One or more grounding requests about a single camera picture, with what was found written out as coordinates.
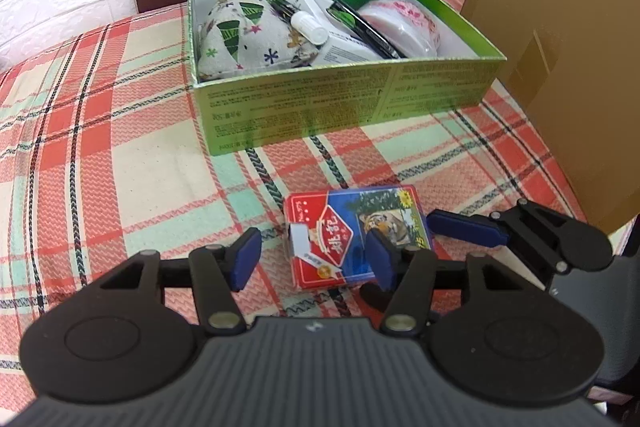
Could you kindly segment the tiger playing card box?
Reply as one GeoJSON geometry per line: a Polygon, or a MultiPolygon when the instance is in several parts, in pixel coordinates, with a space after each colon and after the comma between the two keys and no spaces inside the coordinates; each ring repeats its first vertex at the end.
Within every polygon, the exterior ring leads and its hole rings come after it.
{"type": "Polygon", "coordinates": [[[431,246],[411,185],[293,193],[284,217],[293,282],[301,291],[373,280],[364,253],[372,229],[398,247],[431,246]]]}

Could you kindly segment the cotton pads plastic bag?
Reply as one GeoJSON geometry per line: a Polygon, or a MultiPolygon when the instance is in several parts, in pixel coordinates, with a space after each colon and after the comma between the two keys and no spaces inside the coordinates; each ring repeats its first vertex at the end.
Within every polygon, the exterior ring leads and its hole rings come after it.
{"type": "Polygon", "coordinates": [[[440,45],[437,24],[430,13],[407,0],[372,0],[359,15],[405,57],[436,57],[440,45]]]}

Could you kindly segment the patterned fabric pouch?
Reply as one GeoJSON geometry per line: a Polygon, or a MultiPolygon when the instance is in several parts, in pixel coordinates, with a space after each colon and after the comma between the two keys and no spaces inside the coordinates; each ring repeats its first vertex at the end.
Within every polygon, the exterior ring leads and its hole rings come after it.
{"type": "Polygon", "coordinates": [[[267,0],[215,0],[196,43],[201,81],[304,67],[319,54],[267,0]]]}

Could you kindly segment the white bottle blue cap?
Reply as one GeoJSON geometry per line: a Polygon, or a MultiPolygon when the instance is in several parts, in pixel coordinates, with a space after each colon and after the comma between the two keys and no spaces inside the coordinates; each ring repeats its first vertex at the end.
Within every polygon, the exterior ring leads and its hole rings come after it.
{"type": "Polygon", "coordinates": [[[291,16],[291,26],[314,46],[323,46],[329,40],[326,28],[308,12],[296,11],[291,16]]]}

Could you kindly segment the black marker green cap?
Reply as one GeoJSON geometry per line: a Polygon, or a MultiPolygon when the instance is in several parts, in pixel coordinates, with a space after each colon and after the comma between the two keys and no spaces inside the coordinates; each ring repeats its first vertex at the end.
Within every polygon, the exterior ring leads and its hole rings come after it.
{"type": "Polygon", "coordinates": [[[293,25],[295,14],[298,9],[294,4],[286,0],[267,0],[277,14],[290,25],[293,25]]]}

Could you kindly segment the plaid bed blanket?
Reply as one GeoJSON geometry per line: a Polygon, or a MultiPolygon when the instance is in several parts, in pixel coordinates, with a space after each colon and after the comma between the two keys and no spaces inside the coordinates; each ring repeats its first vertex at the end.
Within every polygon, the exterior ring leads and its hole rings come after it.
{"type": "Polygon", "coordinates": [[[247,317],[351,317],[352,288],[302,293],[284,249],[294,192],[411,184],[422,207],[488,213],[533,199],[582,208],[500,84],[467,109],[213,157],[189,87],[186,7],[85,32],[1,75],[1,415],[32,399],[18,361],[47,309],[144,248],[183,257],[262,231],[236,298],[247,317]]]}

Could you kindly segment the green cardboard box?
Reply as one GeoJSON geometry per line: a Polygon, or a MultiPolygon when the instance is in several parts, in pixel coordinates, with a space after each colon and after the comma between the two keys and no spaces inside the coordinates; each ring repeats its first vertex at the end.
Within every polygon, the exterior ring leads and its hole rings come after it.
{"type": "Polygon", "coordinates": [[[446,2],[410,0],[438,23],[442,40],[435,57],[203,79],[196,66],[198,34],[215,1],[188,0],[193,95],[213,155],[475,105],[506,61],[446,2]]]}

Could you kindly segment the white HP box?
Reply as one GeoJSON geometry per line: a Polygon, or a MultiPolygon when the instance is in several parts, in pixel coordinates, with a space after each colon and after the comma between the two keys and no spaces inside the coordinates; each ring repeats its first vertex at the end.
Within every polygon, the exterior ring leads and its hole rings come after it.
{"type": "Polygon", "coordinates": [[[329,39],[320,46],[314,67],[374,62],[381,57],[357,38],[343,24],[326,12],[332,0],[288,0],[310,13],[328,31],[329,39]]]}

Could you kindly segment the brown cardboard sheet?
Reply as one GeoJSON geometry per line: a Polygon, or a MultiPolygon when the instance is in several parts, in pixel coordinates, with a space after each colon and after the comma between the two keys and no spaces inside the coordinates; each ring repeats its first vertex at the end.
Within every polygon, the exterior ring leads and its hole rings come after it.
{"type": "Polygon", "coordinates": [[[506,56],[525,110],[587,219],[612,233],[639,211],[639,0],[465,0],[506,56]]]}

